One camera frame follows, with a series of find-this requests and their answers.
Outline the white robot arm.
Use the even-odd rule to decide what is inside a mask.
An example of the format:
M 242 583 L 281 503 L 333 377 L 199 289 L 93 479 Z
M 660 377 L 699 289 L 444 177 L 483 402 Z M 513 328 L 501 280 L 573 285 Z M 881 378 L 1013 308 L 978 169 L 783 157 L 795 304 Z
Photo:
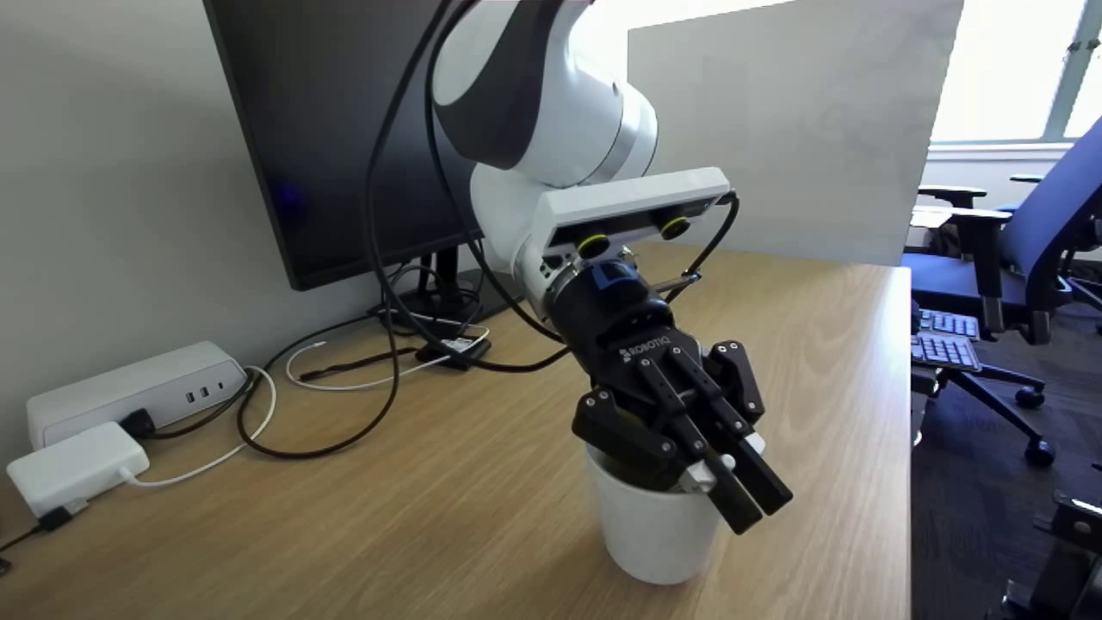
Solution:
M 697 344 L 626 253 L 721 208 L 731 179 L 655 164 L 659 115 L 643 93 L 576 57 L 593 0 L 472 0 L 430 67 L 430 108 L 472 162 L 487 258 L 590 377 L 573 430 L 643 489 L 708 497 L 731 530 L 783 510 L 791 489 L 756 449 L 765 413 L 737 340 Z

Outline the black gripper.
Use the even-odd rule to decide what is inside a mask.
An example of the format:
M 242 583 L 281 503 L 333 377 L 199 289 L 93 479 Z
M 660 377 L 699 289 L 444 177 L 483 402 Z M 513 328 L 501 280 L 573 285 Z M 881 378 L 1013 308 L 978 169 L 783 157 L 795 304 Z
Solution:
M 593 382 L 573 430 L 629 481 L 684 479 L 734 534 L 791 498 L 751 445 L 765 398 L 737 340 L 702 350 L 626 258 L 576 270 L 543 313 Z

